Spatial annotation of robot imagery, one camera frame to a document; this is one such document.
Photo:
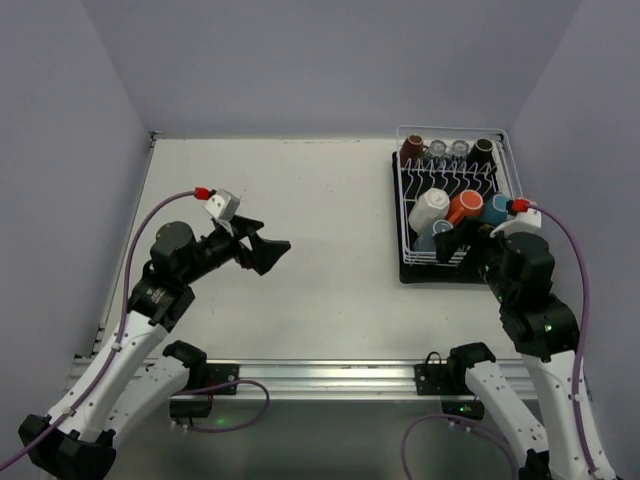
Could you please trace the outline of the grey-blue mug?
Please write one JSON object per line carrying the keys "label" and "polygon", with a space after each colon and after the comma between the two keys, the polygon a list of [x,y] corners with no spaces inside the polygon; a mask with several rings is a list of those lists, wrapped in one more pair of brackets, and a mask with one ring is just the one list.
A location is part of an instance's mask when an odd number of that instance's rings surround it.
{"label": "grey-blue mug", "polygon": [[412,250],[420,253],[435,252],[436,243],[434,237],[437,234],[447,232],[452,228],[453,225],[445,219],[438,219],[432,222],[422,233],[418,235],[412,245]]}

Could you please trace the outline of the light blue square mug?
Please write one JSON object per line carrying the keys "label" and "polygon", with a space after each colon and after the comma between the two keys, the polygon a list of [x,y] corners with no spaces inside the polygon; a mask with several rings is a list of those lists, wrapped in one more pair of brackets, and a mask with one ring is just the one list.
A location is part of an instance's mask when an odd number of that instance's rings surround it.
{"label": "light blue square mug", "polygon": [[482,212],[477,219],[492,226],[499,226],[506,222],[509,216],[507,203],[510,200],[510,197],[502,193],[495,193],[484,203]]}

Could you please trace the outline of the white mug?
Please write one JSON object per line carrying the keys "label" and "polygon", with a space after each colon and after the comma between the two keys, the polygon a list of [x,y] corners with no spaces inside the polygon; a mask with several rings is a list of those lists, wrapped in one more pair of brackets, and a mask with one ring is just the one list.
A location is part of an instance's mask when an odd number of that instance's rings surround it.
{"label": "white mug", "polygon": [[408,216],[410,228],[417,234],[435,221],[444,219],[450,208],[449,195],[442,189],[430,188],[419,196]]}

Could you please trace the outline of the orange mug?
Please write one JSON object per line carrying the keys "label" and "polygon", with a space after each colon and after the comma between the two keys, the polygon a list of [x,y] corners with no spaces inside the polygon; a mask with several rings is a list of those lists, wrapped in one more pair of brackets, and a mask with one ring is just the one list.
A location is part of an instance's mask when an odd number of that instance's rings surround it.
{"label": "orange mug", "polygon": [[465,217],[478,217],[484,207],[482,196],[475,190],[466,189],[457,194],[449,205],[445,219],[457,225]]}

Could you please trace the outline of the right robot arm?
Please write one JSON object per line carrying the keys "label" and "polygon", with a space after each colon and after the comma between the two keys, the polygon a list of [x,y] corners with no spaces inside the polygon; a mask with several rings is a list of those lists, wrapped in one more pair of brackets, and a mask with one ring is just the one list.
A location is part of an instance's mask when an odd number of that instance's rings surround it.
{"label": "right robot arm", "polygon": [[528,232],[492,234],[490,226],[465,219],[434,242],[440,262],[467,247],[459,267],[479,274],[490,288],[502,327],[531,378],[539,417],[508,385],[485,344],[454,347],[447,359],[451,379],[477,396],[499,427],[516,478],[616,478],[576,363],[578,322],[551,291],[555,260],[547,241]]}

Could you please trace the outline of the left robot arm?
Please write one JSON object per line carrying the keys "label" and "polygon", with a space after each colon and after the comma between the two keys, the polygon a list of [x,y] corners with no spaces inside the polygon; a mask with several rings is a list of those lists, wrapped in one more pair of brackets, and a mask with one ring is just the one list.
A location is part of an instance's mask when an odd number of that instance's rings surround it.
{"label": "left robot arm", "polygon": [[290,250],[287,241],[261,238],[262,226],[236,217],[201,238],[181,221],[158,230],[121,325],[46,415],[20,425],[34,465],[58,479],[103,479],[135,427],[173,394],[198,386],[206,355],[183,341],[169,344],[141,378],[135,375],[194,301],[192,283],[229,261],[264,275]]}

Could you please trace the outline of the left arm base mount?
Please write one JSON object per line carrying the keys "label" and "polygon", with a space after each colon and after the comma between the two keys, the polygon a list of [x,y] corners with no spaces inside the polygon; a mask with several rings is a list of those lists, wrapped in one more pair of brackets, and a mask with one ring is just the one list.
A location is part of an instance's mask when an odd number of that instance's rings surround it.
{"label": "left arm base mount", "polygon": [[[170,345],[164,356],[179,360],[188,370],[188,380],[183,390],[195,390],[217,386],[239,378],[240,366],[236,363],[209,363],[207,355],[193,347]],[[178,424],[194,425],[195,419],[205,419],[213,407],[215,395],[233,396],[237,387],[229,386],[206,395],[199,394],[195,400],[171,400],[169,415]]]}

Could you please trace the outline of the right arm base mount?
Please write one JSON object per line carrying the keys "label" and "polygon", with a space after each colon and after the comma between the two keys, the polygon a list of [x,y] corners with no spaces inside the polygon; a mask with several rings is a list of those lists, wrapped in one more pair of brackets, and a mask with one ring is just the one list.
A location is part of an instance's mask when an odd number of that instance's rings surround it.
{"label": "right arm base mount", "polygon": [[462,383],[456,380],[441,355],[430,352],[424,361],[413,366],[415,390],[418,396],[436,397],[444,414],[471,420],[484,419],[485,407]]}

